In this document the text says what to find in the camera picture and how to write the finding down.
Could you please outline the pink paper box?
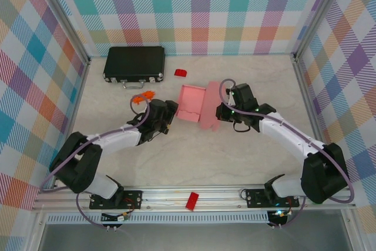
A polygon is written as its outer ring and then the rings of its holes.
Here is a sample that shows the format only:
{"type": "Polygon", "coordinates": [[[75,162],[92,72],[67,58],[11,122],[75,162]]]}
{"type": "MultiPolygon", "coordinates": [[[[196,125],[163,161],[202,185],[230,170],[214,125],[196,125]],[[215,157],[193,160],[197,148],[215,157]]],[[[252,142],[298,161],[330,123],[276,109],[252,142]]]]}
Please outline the pink paper box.
{"type": "Polygon", "coordinates": [[[219,95],[220,82],[211,81],[203,88],[183,85],[178,99],[176,116],[184,121],[198,123],[203,130],[217,131],[220,121],[216,109],[222,103],[219,95]]]}

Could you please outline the orange toy block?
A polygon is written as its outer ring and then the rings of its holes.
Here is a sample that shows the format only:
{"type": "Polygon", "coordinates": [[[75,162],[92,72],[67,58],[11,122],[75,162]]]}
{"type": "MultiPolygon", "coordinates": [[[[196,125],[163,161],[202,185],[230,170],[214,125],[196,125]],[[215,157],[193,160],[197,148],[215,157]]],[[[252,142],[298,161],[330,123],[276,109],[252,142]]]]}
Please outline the orange toy block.
{"type": "Polygon", "coordinates": [[[132,103],[139,105],[142,102],[151,101],[155,96],[154,91],[146,91],[141,94],[135,95],[132,98],[132,103]]]}

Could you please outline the red toy brick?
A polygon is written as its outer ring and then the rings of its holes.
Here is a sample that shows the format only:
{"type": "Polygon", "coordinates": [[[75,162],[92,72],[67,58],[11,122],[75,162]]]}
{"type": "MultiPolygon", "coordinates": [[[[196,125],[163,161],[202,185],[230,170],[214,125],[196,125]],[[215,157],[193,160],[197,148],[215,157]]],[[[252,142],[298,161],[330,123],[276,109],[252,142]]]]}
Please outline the red toy brick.
{"type": "Polygon", "coordinates": [[[189,211],[194,211],[198,198],[199,195],[195,192],[192,192],[187,200],[186,209],[188,209],[189,211]]]}

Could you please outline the small connector with green light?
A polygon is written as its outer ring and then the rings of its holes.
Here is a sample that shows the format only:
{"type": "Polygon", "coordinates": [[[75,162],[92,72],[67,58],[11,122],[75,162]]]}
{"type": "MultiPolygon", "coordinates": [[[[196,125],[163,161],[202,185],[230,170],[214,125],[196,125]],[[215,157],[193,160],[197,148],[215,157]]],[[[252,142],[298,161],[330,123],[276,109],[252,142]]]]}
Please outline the small connector with green light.
{"type": "Polygon", "coordinates": [[[272,228],[281,228],[286,225],[289,217],[292,215],[293,211],[289,210],[275,210],[267,212],[268,225],[272,228]]]}

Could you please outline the grey metal panel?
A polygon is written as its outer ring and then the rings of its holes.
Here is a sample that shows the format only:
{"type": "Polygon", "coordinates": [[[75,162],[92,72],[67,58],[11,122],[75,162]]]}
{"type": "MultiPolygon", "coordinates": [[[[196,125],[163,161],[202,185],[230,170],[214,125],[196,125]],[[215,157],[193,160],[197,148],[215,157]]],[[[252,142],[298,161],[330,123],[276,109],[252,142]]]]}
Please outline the grey metal panel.
{"type": "Polygon", "coordinates": [[[38,251],[353,251],[334,233],[267,225],[130,225],[104,231],[92,225],[47,225],[38,251]]]}

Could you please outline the aluminium side rail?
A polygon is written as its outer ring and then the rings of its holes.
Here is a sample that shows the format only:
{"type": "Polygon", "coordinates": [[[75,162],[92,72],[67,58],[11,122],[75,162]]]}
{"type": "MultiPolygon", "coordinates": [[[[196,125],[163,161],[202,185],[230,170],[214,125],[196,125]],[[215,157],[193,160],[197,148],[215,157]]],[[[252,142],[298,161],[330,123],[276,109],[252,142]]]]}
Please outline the aluminium side rail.
{"type": "Polygon", "coordinates": [[[337,177],[336,173],[333,171],[333,169],[335,168],[333,167],[333,165],[331,165],[331,162],[328,160],[328,158],[319,150],[317,150],[317,148],[324,150],[325,145],[318,130],[318,124],[313,113],[313,107],[311,105],[308,88],[301,73],[298,60],[296,59],[294,54],[291,54],[290,57],[293,70],[297,77],[298,86],[303,96],[304,106],[306,108],[310,125],[313,131],[312,135],[308,135],[306,137],[307,146],[309,149],[312,149],[313,152],[308,153],[307,158],[303,162],[302,178],[305,182],[308,182],[308,178],[311,178],[312,183],[317,183],[314,186],[317,186],[319,188],[325,188],[328,186],[330,187],[332,185],[331,181],[335,180],[335,178],[337,177]]]}
{"type": "Polygon", "coordinates": [[[80,105],[80,102],[81,102],[81,99],[82,99],[83,91],[85,89],[86,80],[87,80],[88,73],[89,73],[89,70],[90,70],[90,64],[91,64],[91,61],[85,65],[84,70],[83,70],[82,80],[81,80],[81,83],[78,87],[78,92],[77,92],[75,104],[74,104],[73,111],[72,111],[72,117],[71,117],[70,122],[68,124],[68,131],[67,131],[67,134],[65,136],[65,140],[67,140],[68,137],[70,136],[70,134],[73,133],[73,128],[74,128],[74,125],[75,125],[75,122],[76,122],[76,117],[77,117],[77,114],[78,114],[79,105],[80,105]]]}

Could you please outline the aluminium frame rail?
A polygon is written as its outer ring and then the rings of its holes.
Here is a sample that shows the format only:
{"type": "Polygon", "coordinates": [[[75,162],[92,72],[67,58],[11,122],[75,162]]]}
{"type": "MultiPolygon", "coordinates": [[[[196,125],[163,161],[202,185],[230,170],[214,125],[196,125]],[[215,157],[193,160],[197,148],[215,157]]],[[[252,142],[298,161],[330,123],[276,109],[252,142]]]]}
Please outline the aluminium frame rail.
{"type": "MultiPolygon", "coordinates": [[[[229,212],[248,210],[244,185],[216,186],[127,186],[127,190],[141,190],[140,212],[188,212],[186,203],[192,192],[199,195],[195,212],[229,212]]],[[[67,190],[41,193],[36,198],[33,212],[75,212],[79,206],[91,212],[88,193],[76,195],[67,190]]]]}

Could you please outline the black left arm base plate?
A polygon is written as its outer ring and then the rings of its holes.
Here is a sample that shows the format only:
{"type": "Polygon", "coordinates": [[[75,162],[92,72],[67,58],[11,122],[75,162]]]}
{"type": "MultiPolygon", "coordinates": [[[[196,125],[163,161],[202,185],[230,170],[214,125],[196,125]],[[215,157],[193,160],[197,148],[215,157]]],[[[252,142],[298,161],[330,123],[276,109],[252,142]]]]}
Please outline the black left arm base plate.
{"type": "Polygon", "coordinates": [[[90,195],[89,209],[91,210],[139,210],[142,204],[141,190],[121,190],[110,199],[99,195],[90,195]]]}

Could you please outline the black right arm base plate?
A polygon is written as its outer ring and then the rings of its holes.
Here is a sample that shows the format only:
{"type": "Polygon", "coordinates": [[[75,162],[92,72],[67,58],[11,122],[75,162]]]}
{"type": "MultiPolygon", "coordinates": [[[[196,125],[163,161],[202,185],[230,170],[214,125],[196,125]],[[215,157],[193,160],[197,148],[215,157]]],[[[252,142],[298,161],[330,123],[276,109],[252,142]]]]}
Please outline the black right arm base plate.
{"type": "Polygon", "coordinates": [[[300,206],[299,200],[293,196],[286,198],[277,195],[268,196],[264,189],[246,189],[245,192],[248,208],[297,208],[300,206]]]}

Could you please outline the aluminium corner post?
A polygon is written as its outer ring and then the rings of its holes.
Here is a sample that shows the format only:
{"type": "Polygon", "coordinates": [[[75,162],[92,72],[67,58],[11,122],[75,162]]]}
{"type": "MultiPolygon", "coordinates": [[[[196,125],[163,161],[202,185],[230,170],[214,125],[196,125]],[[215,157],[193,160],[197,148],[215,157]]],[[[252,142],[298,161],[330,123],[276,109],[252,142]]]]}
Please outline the aluminium corner post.
{"type": "Polygon", "coordinates": [[[294,59],[298,59],[304,53],[333,1],[308,0],[302,14],[302,19],[295,31],[296,41],[293,47],[291,47],[291,56],[294,59]]]}
{"type": "Polygon", "coordinates": [[[51,7],[52,12],[56,16],[58,22],[62,25],[63,30],[66,32],[68,39],[71,41],[72,46],[78,53],[79,57],[84,61],[85,65],[90,64],[90,56],[88,55],[83,43],[79,39],[73,25],[71,24],[67,14],[65,13],[59,0],[46,0],[51,7]]]}

